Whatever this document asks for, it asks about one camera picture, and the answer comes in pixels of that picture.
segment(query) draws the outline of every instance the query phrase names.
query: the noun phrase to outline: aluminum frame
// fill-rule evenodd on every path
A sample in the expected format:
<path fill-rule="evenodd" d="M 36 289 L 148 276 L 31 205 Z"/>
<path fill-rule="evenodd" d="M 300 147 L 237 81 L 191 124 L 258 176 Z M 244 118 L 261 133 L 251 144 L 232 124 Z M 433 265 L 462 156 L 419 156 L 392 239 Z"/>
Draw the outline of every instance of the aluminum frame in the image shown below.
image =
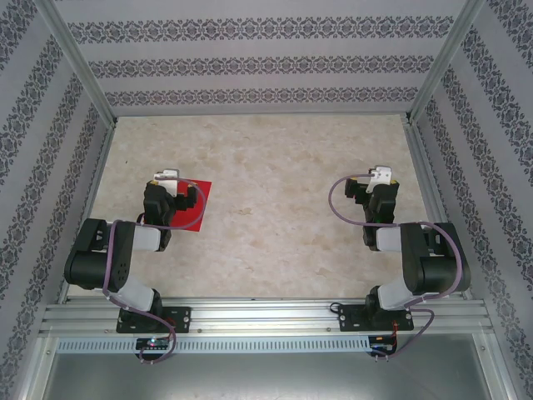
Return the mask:
<path fill-rule="evenodd" d="M 448 68 L 451 59 L 455 55 L 457 49 L 461 45 L 471 24 L 476 19 L 477 14 L 483 7 L 484 0 L 466 0 L 463 8 L 457 15 L 456 21 L 451 27 L 450 33 L 446 37 L 444 44 L 436 56 L 430 71 L 427 73 L 426 79 L 416 94 L 415 100 L 411 106 L 410 122 L 415 123 L 424 112 L 424 107 L 429 102 L 433 92 L 435 91 L 439 81 Z"/>
<path fill-rule="evenodd" d="M 426 155 L 421 150 L 416 126 L 412 127 L 407 117 L 402 116 L 406 138 L 416 175 L 421 183 L 424 203 L 430 220 L 445 221 L 441 200 L 435 190 L 433 177 L 428 174 Z M 108 135 L 105 154 L 111 146 L 112 134 Z M 105 158 L 98 165 L 101 177 Z M 92 189 L 96 196 L 97 182 Z M 67 298 L 65 282 L 59 304 L 47 306 L 39 329 L 37 342 L 25 368 L 24 379 L 18 399 L 42 399 L 47 380 L 52 371 L 53 360 L 62 338 L 117 338 L 124 335 L 115 331 L 118 308 L 103 297 Z M 337 316 L 329 311 L 331 303 L 363 304 L 362 299 L 251 299 L 251 298 L 163 298 L 168 306 L 192 308 L 191 332 L 188 337 L 213 340 L 216 338 L 263 338 L 301 337 L 335 338 L 357 336 L 358 332 L 340 332 Z M 511 377 L 492 327 L 489 313 L 482 300 L 472 300 L 469 291 L 462 296 L 428 301 L 420 307 L 431 308 L 436 319 L 425 334 L 464 333 L 471 334 L 477 355 L 493 399 L 517 399 Z M 413 334 L 427 322 L 427 316 L 413 314 L 415 330 L 399 332 Z M 365 335 L 389 332 L 364 332 Z M 185 335 L 177 335 L 178 340 Z"/>
<path fill-rule="evenodd" d="M 116 119 L 111 105 L 94 73 L 92 73 L 87 60 L 83 57 L 74 36 L 57 10 L 55 2 L 53 0 L 35 0 L 35 6 L 52 31 L 83 87 L 87 90 L 106 127 L 111 127 Z"/>

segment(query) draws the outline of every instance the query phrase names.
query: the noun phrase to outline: red paper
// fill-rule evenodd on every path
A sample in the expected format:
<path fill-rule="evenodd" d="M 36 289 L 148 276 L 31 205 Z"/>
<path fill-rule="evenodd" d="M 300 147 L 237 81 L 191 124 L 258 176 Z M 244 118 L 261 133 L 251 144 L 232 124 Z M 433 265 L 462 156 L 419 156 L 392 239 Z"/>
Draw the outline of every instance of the red paper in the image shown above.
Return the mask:
<path fill-rule="evenodd" d="M 196 179 L 189 179 L 190 181 L 193 181 L 198 187 L 204 192 L 206 195 L 206 201 L 209 198 L 209 192 L 211 191 L 211 182 L 208 181 L 197 181 Z M 178 182 L 177 183 L 177 192 L 178 193 L 187 193 L 187 183 L 186 182 Z M 197 194 L 197 203 L 193 208 L 188 208 L 186 211 L 176 211 L 176 214 L 174 215 L 174 219 L 172 219 L 172 222 L 170 224 L 171 227 L 180 227 L 183 225 L 187 225 L 188 223 L 191 223 L 194 221 L 200 213 L 202 212 L 203 207 L 203 201 L 202 196 L 200 193 Z M 185 231 L 193 231 L 193 232 L 200 232 L 200 228 L 202 227 L 202 221 L 203 216 L 200 218 L 200 221 L 192 225 L 191 227 L 188 227 L 187 229 L 184 229 Z"/>

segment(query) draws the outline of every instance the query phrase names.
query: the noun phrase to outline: metal panel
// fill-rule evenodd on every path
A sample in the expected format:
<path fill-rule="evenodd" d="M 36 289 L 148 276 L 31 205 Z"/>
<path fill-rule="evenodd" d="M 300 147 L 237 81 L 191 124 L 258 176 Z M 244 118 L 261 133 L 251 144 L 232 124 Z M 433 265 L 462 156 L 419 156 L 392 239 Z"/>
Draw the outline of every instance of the metal panel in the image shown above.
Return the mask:
<path fill-rule="evenodd" d="M 491 398 L 517 400 L 511 376 L 506 368 L 494 333 L 472 335 Z"/>
<path fill-rule="evenodd" d="M 390 362 L 355 353 L 58 354 L 46 399 L 447 400 L 490 398 L 470 335 L 430 335 Z"/>
<path fill-rule="evenodd" d="M 13 398 L 41 399 L 47 386 L 53 360 L 56 356 L 58 339 L 38 337 L 32 349 L 32 356 L 24 368 L 24 378 L 18 393 Z"/>

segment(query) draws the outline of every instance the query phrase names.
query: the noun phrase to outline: floor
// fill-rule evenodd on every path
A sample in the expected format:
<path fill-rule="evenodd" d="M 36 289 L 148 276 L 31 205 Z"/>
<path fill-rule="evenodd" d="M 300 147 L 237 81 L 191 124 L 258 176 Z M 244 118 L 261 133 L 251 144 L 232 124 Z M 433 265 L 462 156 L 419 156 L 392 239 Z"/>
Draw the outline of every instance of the floor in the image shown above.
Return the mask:
<path fill-rule="evenodd" d="M 400 182 L 396 221 L 426 218 L 399 116 L 123 117 L 92 216 L 135 220 L 154 172 L 212 181 L 200 232 L 174 232 L 165 252 L 136 252 L 132 273 L 170 297 L 364 297 L 401 273 L 361 229 L 330 211 L 340 177 L 376 164 Z M 361 220 L 361 206 L 334 203 Z M 70 294 L 87 294 L 77 287 Z"/>

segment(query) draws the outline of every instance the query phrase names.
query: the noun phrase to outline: wire connector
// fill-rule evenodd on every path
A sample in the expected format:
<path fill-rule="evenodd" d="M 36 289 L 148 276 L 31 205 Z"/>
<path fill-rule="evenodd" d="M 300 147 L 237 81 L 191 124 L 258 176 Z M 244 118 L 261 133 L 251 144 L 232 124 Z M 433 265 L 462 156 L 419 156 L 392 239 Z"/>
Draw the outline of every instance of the wire connector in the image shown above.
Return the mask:
<path fill-rule="evenodd" d="M 377 185 L 390 185 L 392 180 L 392 168 L 386 167 L 383 165 L 376 165 L 374 169 L 371 169 L 370 174 L 372 177 L 370 178 L 370 182 L 368 183 L 368 187 L 366 187 L 367 193 L 372 193 L 374 191 L 374 187 Z"/>
<path fill-rule="evenodd" d="M 159 186 L 163 186 L 174 198 L 177 195 L 177 183 L 180 172 L 177 169 L 163 169 L 162 172 L 154 173 L 153 179 Z"/>
<path fill-rule="evenodd" d="M 389 356 L 388 354 L 386 354 L 385 356 L 382 356 L 383 358 L 385 358 L 385 361 L 389 362 Z M 376 360 L 376 363 L 378 362 L 378 360 L 380 359 L 380 356 L 378 356 L 377 354 L 374 356 L 375 360 Z"/>

